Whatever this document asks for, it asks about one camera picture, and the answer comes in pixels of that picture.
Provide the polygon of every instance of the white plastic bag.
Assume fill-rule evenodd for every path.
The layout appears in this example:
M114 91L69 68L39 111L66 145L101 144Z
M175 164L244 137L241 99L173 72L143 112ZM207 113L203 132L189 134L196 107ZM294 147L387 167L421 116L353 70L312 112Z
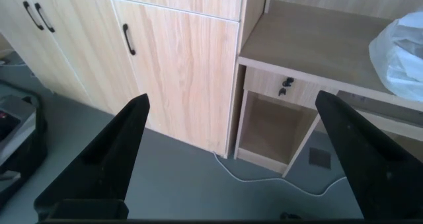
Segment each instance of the white plastic bag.
M423 101L423 11L393 21L370 42L369 53L387 89Z

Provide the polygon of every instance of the white cable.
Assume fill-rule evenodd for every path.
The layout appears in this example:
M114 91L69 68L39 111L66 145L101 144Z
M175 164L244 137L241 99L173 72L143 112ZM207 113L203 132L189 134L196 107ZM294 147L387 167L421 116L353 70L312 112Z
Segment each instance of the white cable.
M307 192L307 191L299 188L298 186L296 186L295 184L291 183L290 181L288 181L284 178L261 178L261 179L257 179L257 180L242 180L242 179L236 177L231 171L229 171L229 169L226 168L226 166L219 160L219 158L217 158L216 153L213 152L213 154L214 154L214 157L216 158L217 162L226 170L226 172L228 172L228 174L230 174L234 179L238 180L239 182L264 182L264 181L272 181L272 180L281 180L281 181L284 181L285 183L289 184L291 187L295 188L296 190L299 190L300 192L302 192L304 194L307 194L307 195L310 195L310 196L313 196L313 197L316 197L316 198L324 196L330 190L330 188L332 188L335 184L337 184L341 180L346 179L345 176L342 177L342 178L339 178L339 179L335 180L332 184L327 186L327 188L325 189L325 191L323 193L312 194L310 192Z

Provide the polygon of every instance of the drawer handle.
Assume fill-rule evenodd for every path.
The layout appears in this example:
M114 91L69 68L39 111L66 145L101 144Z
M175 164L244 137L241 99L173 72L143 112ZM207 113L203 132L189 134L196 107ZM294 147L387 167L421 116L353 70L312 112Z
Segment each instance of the drawer handle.
M286 89L285 88L282 88L282 89L279 90L279 96L281 94L286 95Z
M135 55L135 50L131 48L130 41L128 40L128 29L129 29L129 26L125 23L124 26L122 27L122 29L124 29L124 34L125 34L126 44L128 45L128 49L129 49L131 55L134 56Z
M34 22L35 26L38 27L38 29L40 30L44 30L44 27L42 25L38 25L37 22L34 20L34 18L32 17L31 13L29 12L28 8L29 8L29 3L24 1L24 8L26 10L26 12L28 13L29 17L32 19L32 21Z
M291 84L293 83L293 78L291 78L291 77L288 77L283 83L282 83L282 85L284 86L284 87L290 87L291 86Z
M44 22L44 24L47 26L48 30L50 32L55 32L54 28L52 26L48 26L48 24L46 23L46 21L44 20L44 17L41 15L40 13L40 9L41 9L41 5L39 3L35 4L35 9L37 10L38 14L40 15L42 21Z

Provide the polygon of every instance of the lock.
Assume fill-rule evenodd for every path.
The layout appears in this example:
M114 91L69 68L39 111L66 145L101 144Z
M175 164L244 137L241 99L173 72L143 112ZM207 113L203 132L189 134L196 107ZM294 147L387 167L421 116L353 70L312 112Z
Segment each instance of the lock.
M279 90L279 96L280 96L281 94L283 94L283 95L285 95L285 94L286 94L286 89L285 89L285 88L282 88L282 89L280 89L280 90Z
M292 85L292 83L293 83L293 78L291 78L291 77L288 77L283 83L282 83L282 85L284 86L284 87L290 87L291 85Z

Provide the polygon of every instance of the gray floor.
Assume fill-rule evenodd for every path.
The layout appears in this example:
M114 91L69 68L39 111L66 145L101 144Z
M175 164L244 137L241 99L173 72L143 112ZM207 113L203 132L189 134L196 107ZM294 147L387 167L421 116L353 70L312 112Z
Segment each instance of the gray floor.
M34 199L112 116L52 94L26 67L0 68L0 79L39 93L45 104L48 158L0 212L0 223L34 223ZM309 147L331 152L331 170L308 165ZM223 163L244 179L280 176L241 160ZM318 194L342 176L327 135L315 132L287 179ZM281 181L242 183L230 177L213 154L151 130L144 132L126 203L129 218L140 219L277 219L283 211L313 219L362 218L346 180L320 198Z

